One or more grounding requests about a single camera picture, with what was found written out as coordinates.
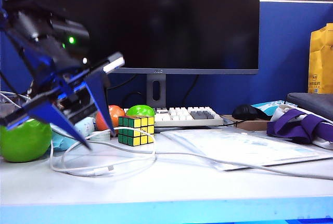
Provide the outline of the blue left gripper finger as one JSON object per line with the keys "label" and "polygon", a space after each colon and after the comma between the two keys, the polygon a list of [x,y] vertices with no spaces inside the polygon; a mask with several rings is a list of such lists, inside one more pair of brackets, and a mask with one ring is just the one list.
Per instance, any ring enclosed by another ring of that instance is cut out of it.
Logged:
{"label": "blue left gripper finger", "polygon": [[97,107],[98,111],[103,117],[103,120],[105,121],[106,125],[110,129],[111,135],[114,136],[116,132],[113,127],[111,116],[109,114],[109,108],[105,96],[105,86],[104,86],[105,77],[106,79],[108,79],[106,73],[103,70],[95,70],[92,73],[90,73],[84,79],[84,81],[95,103],[95,106]]}
{"label": "blue left gripper finger", "polygon": [[30,102],[27,104],[27,114],[28,116],[35,118],[39,121],[45,123],[52,123],[68,134],[70,134],[74,139],[83,144],[86,148],[91,150],[90,144],[86,139],[75,129],[74,125],[65,117],[65,115],[60,112],[60,110],[55,107],[49,101],[42,102]]}

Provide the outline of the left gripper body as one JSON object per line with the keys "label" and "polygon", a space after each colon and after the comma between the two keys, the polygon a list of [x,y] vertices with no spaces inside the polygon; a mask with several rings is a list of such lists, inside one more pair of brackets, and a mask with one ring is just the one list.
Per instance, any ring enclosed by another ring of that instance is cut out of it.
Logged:
{"label": "left gripper body", "polygon": [[124,65],[123,55],[119,52],[96,65],[72,57],[47,18],[31,12],[2,9],[1,31],[17,48],[32,75],[34,92],[20,109],[1,117],[1,125],[7,129],[31,119],[27,104],[42,101],[52,103],[75,125],[98,111],[84,79],[95,70],[103,70],[108,75]]}

